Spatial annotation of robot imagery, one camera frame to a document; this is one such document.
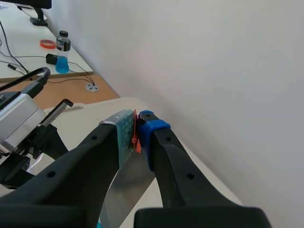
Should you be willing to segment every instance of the bottle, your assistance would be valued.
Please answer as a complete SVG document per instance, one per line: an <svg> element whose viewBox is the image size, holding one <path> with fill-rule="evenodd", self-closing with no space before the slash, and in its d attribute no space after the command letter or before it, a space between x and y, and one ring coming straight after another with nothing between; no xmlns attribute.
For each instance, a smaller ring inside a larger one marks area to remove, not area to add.
<svg viewBox="0 0 304 228"><path fill-rule="evenodd" d="M59 32L59 37L57 37L56 39L58 58L55 68L58 73L68 72L67 57L69 50L71 49L71 41L67 36L68 36L68 32L62 30Z"/></svg>

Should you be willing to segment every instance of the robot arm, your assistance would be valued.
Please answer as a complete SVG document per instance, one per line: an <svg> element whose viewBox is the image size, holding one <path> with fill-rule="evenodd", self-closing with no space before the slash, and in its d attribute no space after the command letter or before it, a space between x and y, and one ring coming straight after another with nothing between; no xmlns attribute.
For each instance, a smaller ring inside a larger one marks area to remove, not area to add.
<svg viewBox="0 0 304 228"><path fill-rule="evenodd" d="M219 193L168 124L154 113L139 114L137 133L149 168L155 173L163 208L137 211L135 228L271 227L261 209L236 205ZM44 145L42 152L50 143ZM56 158L52 164L0 198L1 227L95 228L106 193L120 162L125 160L121 145L118 128L105 121L75 149L52 149ZM25 158L23 154L10 153L15 155Z"/></svg>

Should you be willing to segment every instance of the wooden desk surface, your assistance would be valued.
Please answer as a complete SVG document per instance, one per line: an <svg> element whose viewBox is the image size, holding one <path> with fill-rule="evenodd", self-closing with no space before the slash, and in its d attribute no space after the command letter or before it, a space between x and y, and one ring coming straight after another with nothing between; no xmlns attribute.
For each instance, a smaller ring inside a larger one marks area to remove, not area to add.
<svg viewBox="0 0 304 228"><path fill-rule="evenodd" d="M51 82L61 82L67 79L69 80L63 83L47 83L43 90L34 98L35 102L43 110L46 108L55 107L63 99L69 99L73 103L91 104L100 101L106 101L118 98L117 94L108 86L108 84L98 75L92 75L92 79L95 84L99 86L99 90L91 92L86 89L87 81L77 80L85 79L83 76L67 77L67 78L52 78ZM20 91L31 81L22 82L6 91Z"/></svg>

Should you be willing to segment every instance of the white table surface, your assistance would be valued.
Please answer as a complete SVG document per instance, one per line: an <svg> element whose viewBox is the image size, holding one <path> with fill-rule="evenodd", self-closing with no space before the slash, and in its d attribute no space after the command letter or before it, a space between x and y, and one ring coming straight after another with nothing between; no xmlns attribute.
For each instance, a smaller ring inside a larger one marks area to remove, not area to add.
<svg viewBox="0 0 304 228"><path fill-rule="evenodd" d="M56 41L56 37L47 27L34 26L29 21L29 16L20 11L13 3L1 2L1 5L8 6L7 9L0 9L0 20L3 24L10 51L14 56L46 56L48 53L57 54L56 49L45 49L39 45L41 39L50 39ZM37 17L33 9L24 9L25 12L33 17ZM2 30L0 29L0 39L2 45L0 50L9 55ZM15 63L10 57L0 54L0 60ZM46 63L45 58L26 57L18 58L18 60L29 70L35 70L40 67L48 67L52 75L58 75L55 66ZM84 70L92 72L90 66L81 58L81 56L71 48L68 61L78 63ZM76 72L84 72L75 64L69 64L71 70ZM7 67L6 63L0 62L0 80L3 78L16 78L21 74Z"/></svg>

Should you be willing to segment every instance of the orange plastic piece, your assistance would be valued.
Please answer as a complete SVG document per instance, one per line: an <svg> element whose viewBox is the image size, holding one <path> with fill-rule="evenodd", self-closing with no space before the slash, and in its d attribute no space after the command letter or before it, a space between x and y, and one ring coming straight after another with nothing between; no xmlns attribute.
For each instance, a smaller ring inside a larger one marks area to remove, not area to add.
<svg viewBox="0 0 304 228"><path fill-rule="evenodd" d="M135 151L138 153L141 153L141 145L139 143L139 139L136 133L136 122L137 122L137 114L136 114L136 109L134 110L134 135L132 138L132 143L134 145Z"/></svg>

